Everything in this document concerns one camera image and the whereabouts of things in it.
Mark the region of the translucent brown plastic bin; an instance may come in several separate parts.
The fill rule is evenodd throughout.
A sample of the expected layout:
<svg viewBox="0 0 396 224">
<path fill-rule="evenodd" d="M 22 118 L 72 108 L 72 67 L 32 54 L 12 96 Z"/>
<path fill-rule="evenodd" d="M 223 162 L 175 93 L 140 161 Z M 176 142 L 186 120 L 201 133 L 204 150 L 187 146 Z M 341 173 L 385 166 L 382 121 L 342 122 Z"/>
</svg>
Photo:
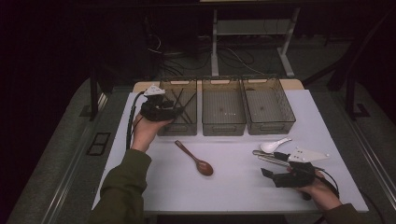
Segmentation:
<svg viewBox="0 0 396 224">
<path fill-rule="evenodd" d="M 197 94 L 197 80 L 194 77 L 190 78 L 163 78 L 160 81 L 160 88 L 165 90 L 165 98 L 167 100 L 172 100 L 175 104 L 176 97 L 178 96 L 181 89 L 184 89 L 182 95 L 187 92 L 195 92 Z M 181 105 L 180 97 L 179 103 L 177 107 L 183 107 Z M 192 136 L 197 134 L 197 106 L 196 111 L 194 113 L 188 113 L 190 116 L 192 123 L 186 123 L 185 120 L 177 115 L 175 119 L 173 119 L 172 123 L 167 124 L 162 127 L 158 135 L 159 136 Z"/>
<path fill-rule="evenodd" d="M 242 85 L 248 133 L 288 134 L 296 118 L 280 80 L 244 77 Z"/>
<path fill-rule="evenodd" d="M 244 134 L 247 121 L 237 77 L 202 81 L 202 123 L 204 136 Z"/>
</svg>

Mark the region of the white ceramic spoon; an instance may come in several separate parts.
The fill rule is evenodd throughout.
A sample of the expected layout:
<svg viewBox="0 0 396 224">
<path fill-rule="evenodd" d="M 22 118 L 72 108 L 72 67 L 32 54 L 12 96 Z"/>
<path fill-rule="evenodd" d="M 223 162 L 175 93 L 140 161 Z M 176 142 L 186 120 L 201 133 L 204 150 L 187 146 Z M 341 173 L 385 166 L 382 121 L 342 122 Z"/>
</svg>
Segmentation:
<svg viewBox="0 0 396 224">
<path fill-rule="evenodd" d="M 276 140 L 273 142 L 263 142 L 260 145 L 260 149 L 264 152 L 264 153 L 273 153 L 276 151 L 276 149 L 281 146 L 284 143 L 287 143 L 291 141 L 291 138 L 285 137 L 282 138 L 280 140 Z"/>
</svg>

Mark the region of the person's right hand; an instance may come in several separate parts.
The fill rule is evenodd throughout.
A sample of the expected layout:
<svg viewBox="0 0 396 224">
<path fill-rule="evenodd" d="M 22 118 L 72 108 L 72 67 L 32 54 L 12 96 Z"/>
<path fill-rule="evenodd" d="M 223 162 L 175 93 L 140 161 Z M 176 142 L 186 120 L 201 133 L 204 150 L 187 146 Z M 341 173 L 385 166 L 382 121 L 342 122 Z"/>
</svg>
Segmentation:
<svg viewBox="0 0 396 224">
<path fill-rule="evenodd" d="M 322 211 L 334 209 L 342 204 L 332 190 L 317 178 L 311 185 L 296 190 L 309 194 Z"/>
</svg>

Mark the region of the person's left hand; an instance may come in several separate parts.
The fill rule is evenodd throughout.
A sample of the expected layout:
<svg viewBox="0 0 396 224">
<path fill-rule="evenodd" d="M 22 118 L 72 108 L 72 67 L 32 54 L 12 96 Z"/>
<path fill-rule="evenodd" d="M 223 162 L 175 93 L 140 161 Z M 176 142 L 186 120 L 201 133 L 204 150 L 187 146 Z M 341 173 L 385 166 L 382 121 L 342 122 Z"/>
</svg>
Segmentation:
<svg viewBox="0 0 396 224">
<path fill-rule="evenodd" d="M 130 149 L 146 152 L 157 132 L 168 123 L 171 123 L 171 120 L 150 121 L 138 114 L 133 122 L 134 133 Z"/>
</svg>

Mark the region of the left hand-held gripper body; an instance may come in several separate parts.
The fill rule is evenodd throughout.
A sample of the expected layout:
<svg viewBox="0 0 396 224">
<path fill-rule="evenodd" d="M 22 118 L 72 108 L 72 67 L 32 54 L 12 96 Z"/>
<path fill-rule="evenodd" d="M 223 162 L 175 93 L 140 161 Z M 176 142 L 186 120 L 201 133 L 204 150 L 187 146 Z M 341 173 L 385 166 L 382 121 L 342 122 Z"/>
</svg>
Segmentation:
<svg viewBox="0 0 396 224">
<path fill-rule="evenodd" d="M 144 91 L 147 101 L 141 105 L 140 114 L 150 121 L 172 120 L 177 117 L 172 112 L 173 107 L 164 108 L 163 102 L 165 98 L 165 90 L 155 85 L 151 85 Z"/>
</svg>

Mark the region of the black metal stand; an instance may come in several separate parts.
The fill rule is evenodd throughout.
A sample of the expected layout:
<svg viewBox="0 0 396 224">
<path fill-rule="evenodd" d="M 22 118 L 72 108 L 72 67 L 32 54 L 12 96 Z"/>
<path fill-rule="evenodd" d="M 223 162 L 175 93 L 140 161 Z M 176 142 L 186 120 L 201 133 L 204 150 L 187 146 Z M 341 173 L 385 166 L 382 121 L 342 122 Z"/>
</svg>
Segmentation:
<svg viewBox="0 0 396 224">
<path fill-rule="evenodd" d="M 99 112 L 99 91 L 106 92 L 107 84 L 101 71 L 94 67 L 90 70 L 90 94 L 91 94 L 91 115 L 90 120 L 94 120 Z"/>
<path fill-rule="evenodd" d="M 363 104 L 355 104 L 355 85 L 356 78 L 349 76 L 346 79 L 346 113 L 352 120 L 370 116 Z"/>
</svg>

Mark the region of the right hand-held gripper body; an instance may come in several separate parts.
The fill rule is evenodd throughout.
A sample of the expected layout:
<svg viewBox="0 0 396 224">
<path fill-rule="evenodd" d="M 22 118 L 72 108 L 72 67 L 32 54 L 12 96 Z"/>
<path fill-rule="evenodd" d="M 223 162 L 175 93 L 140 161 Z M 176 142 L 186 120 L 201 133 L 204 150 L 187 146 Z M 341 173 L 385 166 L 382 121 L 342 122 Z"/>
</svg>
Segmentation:
<svg viewBox="0 0 396 224">
<path fill-rule="evenodd" d="M 291 171 L 274 175 L 277 188 L 301 188 L 312 184 L 316 170 L 312 161 L 330 158 L 328 153 L 316 152 L 302 147 L 295 148 L 289 155 L 288 163 Z"/>
</svg>

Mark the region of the metal floor rail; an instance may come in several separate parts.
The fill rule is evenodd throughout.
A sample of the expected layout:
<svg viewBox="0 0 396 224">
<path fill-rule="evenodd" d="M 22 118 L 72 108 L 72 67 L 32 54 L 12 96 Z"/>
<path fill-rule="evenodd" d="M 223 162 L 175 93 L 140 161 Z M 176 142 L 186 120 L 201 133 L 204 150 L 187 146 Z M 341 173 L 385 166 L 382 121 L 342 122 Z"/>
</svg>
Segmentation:
<svg viewBox="0 0 396 224">
<path fill-rule="evenodd" d="M 95 119 L 102 115 L 103 108 L 106 106 L 107 97 L 104 93 L 101 93 L 99 94 L 99 98 L 94 100 L 94 102 L 98 109 L 98 115 L 88 121 L 87 126 L 80 136 L 75 153 L 65 170 L 64 176 L 61 178 L 61 181 L 55 190 L 54 196 L 49 204 L 49 208 L 40 224 L 55 224 L 62 211 L 64 201 L 66 200 L 68 192 L 77 176 L 82 156 L 85 154 L 89 141 L 92 138 L 93 131 L 97 126 L 97 121 Z"/>
<path fill-rule="evenodd" d="M 396 207 L 396 126 L 386 120 L 350 121 L 361 151 L 391 204 Z"/>
</svg>

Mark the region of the white table mat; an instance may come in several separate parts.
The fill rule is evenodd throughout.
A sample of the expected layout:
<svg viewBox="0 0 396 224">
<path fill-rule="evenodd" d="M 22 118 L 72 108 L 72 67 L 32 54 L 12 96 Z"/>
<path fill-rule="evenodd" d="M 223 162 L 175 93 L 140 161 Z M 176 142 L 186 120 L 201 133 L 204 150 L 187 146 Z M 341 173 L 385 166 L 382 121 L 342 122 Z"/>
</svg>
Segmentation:
<svg viewBox="0 0 396 224">
<path fill-rule="evenodd" d="M 289 154 L 302 147 L 328 153 L 329 159 L 316 161 L 315 166 L 335 180 L 340 199 L 367 211 L 355 181 L 349 173 L 318 108 L 307 90 L 286 93 L 296 121 L 288 136 L 291 141 L 279 151 Z M 289 214 L 315 213 L 311 201 L 294 189 L 277 188 L 262 175 L 261 168 L 276 174 L 285 168 L 258 159 L 252 151 L 266 141 L 264 135 L 241 136 L 158 136 L 148 154 L 148 187 L 144 192 L 144 210 L 148 214 Z M 201 175 L 194 160 L 176 144 L 180 141 L 196 158 L 207 161 L 214 170 L 211 176 Z"/>
</svg>

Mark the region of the brown wooden spoon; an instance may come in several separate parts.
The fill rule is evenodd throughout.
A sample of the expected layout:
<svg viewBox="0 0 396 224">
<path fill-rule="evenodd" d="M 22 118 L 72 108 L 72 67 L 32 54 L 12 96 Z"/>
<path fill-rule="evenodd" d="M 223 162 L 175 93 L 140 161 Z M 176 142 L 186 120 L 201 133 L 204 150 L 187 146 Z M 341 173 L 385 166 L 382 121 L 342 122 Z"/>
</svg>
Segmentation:
<svg viewBox="0 0 396 224">
<path fill-rule="evenodd" d="M 211 176 L 214 174 L 213 167 L 207 161 L 196 158 L 180 141 L 176 140 L 175 144 L 194 160 L 197 171 L 201 175 Z"/>
</svg>

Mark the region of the white metal desk frame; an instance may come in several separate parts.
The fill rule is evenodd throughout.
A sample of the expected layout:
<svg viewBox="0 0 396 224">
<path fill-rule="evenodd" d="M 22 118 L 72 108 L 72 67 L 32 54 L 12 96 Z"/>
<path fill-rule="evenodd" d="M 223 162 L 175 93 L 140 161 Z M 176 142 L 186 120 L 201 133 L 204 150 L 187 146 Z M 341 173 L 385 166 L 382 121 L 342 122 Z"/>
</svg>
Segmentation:
<svg viewBox="0 0 396 224">
<path fill-rule="evenodd" d="M 255 19 L 255 20 L 220 20 L 218 12 L 213 11 L 212 22 L 212 50 L 211 50 L 211 74 L 219 75 L 218 37 L 226 35 L 283 35 L 284 41 L 281 47 L 276 49 L 287 77 L 295 77 L 287 51 L 290 45 L 294 28 L 297 24 L 301 9 L 292 11 L 289 19 Z"/>
</svg>

